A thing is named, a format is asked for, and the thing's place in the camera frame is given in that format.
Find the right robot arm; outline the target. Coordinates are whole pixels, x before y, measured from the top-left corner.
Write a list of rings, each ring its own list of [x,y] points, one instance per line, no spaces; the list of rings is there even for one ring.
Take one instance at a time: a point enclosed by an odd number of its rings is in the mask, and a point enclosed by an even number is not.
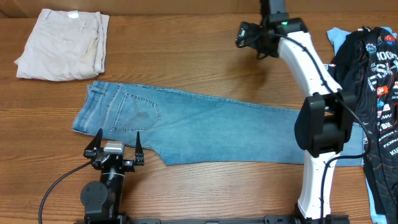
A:
[[[330,193],[336,162],[350,140],[356,98],[324,69],[304,21],[291,18],[280,0],[261,0],[260,24],[242,22],[235,44],[257,59],[281,58],[305,97],[294,126],[304,154],[303,184],[291,223],[349,223],[332,215]]]

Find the light blue denim jeans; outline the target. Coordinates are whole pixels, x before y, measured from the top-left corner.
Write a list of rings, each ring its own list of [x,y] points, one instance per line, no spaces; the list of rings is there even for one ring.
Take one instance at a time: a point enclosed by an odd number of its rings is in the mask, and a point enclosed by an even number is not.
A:
[[[129,146],[140,142],[167,165],[197,162],[302,164],[298,111],[158,86],[95,81],[73,130]]]

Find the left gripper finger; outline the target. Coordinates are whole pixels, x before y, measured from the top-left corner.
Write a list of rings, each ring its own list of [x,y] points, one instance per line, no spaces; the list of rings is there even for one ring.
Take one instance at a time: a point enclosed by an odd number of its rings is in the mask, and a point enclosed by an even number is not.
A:
[[[94,139],[89,143],[89,145],[87,145],[85,150],[92,151],[94,149],[99,148],[101,146],[102,136],[103,136],[103,130],[100,128],[96,133]]]
[[[140,132],[138,131],[136,134],[135,159],[143,159],[143,158],[144,158],[144,152],[141,146]]]

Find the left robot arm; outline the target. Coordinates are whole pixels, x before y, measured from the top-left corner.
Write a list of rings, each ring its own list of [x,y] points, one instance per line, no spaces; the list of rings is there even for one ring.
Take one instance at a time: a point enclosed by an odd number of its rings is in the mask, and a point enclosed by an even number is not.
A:
[[[84,186],[80,199],[85,207],[85,223],[132,223],[130,216],[120,211],[125,173],[134,172],[135,166],[144,165],[140,134],[136,134],[135,158],[125,159],[123,142],[109,141],[101,146],[103,130],[100,129],[87,145],[83,156],[101,172],[99,181]]]

